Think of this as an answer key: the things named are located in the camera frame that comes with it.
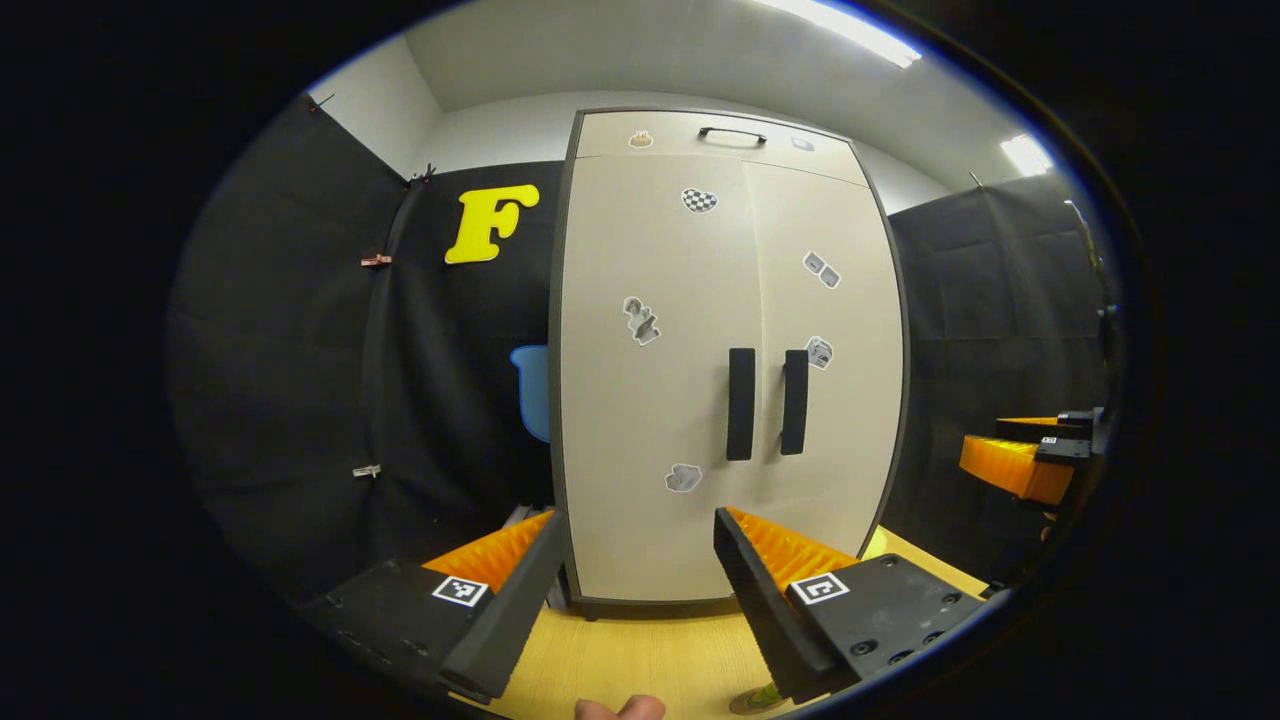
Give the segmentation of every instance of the wooden floor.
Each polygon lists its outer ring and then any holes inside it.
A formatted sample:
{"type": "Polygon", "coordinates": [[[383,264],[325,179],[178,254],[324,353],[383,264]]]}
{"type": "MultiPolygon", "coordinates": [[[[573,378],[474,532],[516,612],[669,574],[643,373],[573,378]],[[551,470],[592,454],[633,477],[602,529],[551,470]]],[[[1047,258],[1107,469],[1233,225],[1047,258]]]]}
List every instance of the wooden floor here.
{"type": "MultiPolygon", "coordinates": [[[[888,552],[969,594],[986,588],[877,528],[863,560],[888,552]]],[[[667,705],[667,720],[731,719],[739,716],[728,711],[730,700],[768,682],[764,659],[741,614],[588,623],[543,607],[507,692],[488,710],[512,720],[572,720],[579,698],[618,708],[632,694],[652,694],[667,705]]],[[[753,717],[776,717],[795,707],[787,702],[753,717]]]]}

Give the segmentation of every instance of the yellow letter f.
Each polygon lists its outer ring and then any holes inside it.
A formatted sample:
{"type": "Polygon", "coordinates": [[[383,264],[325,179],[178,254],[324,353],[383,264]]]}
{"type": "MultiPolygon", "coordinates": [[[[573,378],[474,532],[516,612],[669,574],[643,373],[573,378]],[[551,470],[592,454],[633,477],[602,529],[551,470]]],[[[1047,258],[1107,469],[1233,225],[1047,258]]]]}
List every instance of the yellow letter f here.
{"type": "Polygon", "coordinates": [[[498,237],[508,238],[516,232],[516,223],[520,222],[520,208],[538,205],[538,188],[531,184],[515,187],[494,187],[489,190],[472,190],[458,196],[462,202],[462,222],[458,223],[458,238],[453,241],[444,254],[444,261],[449,265],[461,263],[484,263],[498,256],[498,246],[489,242],[489,229],[497,228],[498,237]],[[498,209],[497,205],[504,200],[507,202],[498,209]]]}

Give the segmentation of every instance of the white wall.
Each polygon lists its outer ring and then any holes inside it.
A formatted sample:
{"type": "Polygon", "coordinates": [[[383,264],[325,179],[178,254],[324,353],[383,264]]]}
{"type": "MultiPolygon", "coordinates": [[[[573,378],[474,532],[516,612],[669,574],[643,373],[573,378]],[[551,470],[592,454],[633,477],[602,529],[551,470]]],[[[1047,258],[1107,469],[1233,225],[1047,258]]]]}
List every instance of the white wall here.
{"type": "Polygon", "coordinates": [[[347,132],[404,178],[443,114],[403,36],[378,45],[310,88],[347,132]]]}
{"type": "MultiPolygon", "coordinates": [[[[447,173],[465,168],[563,160],[573,115],[611,106],[700,108],[812,124],[750,105],[668,92],[556,92],[476,105],[448,113],[434,123],[419,147],[412,172],[426,164],[447,173]]],[[[864,170],[876,182],[886,213],[919,205],[950,191],[942,183],[869,145],[856,142],[864,170]]]]}

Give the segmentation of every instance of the ceiling light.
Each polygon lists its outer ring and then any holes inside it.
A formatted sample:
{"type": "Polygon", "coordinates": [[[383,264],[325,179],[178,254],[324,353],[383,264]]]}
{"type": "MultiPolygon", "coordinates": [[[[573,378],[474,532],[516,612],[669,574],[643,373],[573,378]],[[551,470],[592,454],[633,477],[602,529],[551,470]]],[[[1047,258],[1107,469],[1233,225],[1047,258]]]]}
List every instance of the ceiling light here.
{"type": "Polygon", "coordinates": [[[824,27],[840,36],[852,40],[900,68],[905,68],[920,59],[920,54],[908,47],[901,40],[824,3],[818,3],[817,0],[755,1],[762,5],[768,5],[771,8],[791,13],[792,15],[801,17],[817,26],[824,27]]]}
{"type": "Polygon", "coordinates": [[[1042,176],[1053,167],[1044,149],[1028,133],[1001,142],[1000,149],[1018,165],[1023,177],[1042,176]]]}

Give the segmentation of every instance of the cabinet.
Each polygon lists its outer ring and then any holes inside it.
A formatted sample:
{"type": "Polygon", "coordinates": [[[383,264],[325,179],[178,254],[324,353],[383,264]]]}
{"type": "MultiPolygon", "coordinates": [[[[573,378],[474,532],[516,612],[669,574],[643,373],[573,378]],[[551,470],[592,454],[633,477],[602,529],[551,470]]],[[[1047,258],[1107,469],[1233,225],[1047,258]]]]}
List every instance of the cabinet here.
{"type": "Polygon", "coordinates": [[[723,505],[859,552],[908,375],[891,240],[851,147],[755,118],[589,111],[564,182],[549,386],[575,600],[727,597],[723,505]]]}

